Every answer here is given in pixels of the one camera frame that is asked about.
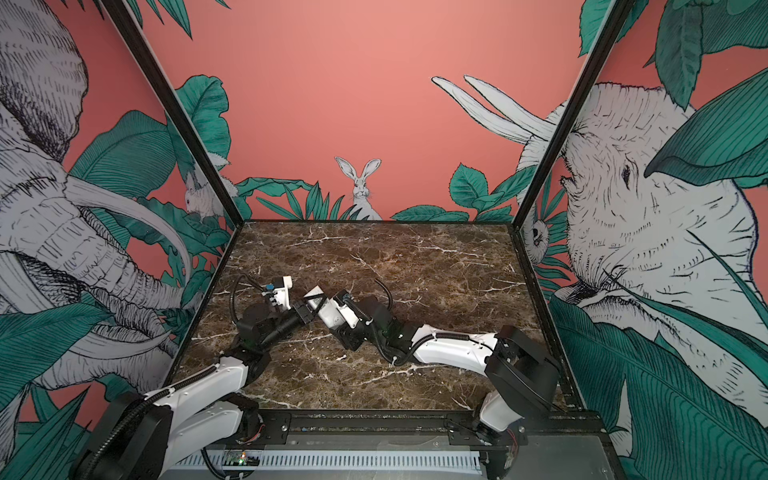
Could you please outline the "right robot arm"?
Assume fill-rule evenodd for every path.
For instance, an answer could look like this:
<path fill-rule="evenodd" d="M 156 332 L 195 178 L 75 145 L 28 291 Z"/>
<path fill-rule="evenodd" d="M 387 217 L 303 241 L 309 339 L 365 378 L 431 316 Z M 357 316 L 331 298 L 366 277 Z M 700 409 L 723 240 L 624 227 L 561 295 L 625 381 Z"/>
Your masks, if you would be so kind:
<path fill-rule="evenodd" d="M 492 390 L 474 414 L 472 429 L 486 437 L 501 434 L 526 419 L 546 419 L 554 406 L 561 367 L 542 345 L 522 330 L 505 325 L 496 333 L 470 334 L 401 321 L 393 298 L 382 304 L 360 301 L 341 290 L 318 307 L 319 316 L 347 350 L 372 344 L 391 366 L 442 365 L 485 377 Z"/>

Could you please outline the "white remote control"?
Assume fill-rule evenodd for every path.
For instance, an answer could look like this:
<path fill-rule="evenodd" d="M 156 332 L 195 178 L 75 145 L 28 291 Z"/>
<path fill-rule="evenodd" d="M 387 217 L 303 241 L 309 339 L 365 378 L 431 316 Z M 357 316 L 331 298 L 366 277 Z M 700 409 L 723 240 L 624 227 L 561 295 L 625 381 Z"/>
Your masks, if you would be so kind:
<path fill-rule="evenodd" d="M 319 286 L 314 287 L 311 291 L 317 291 L 322 290 Z M 333 297 L 327 297 L 326 302 L 321 308 L 313 308 L 315 310 L 315 315 L 323 322 L 323 324 L 334 334 L 337 334 L 337 327 L 340 326 L 344 319 L 341 317 L 341 315 L 338 313 L 336 306 L 334 302 L 332 301 Z"/>

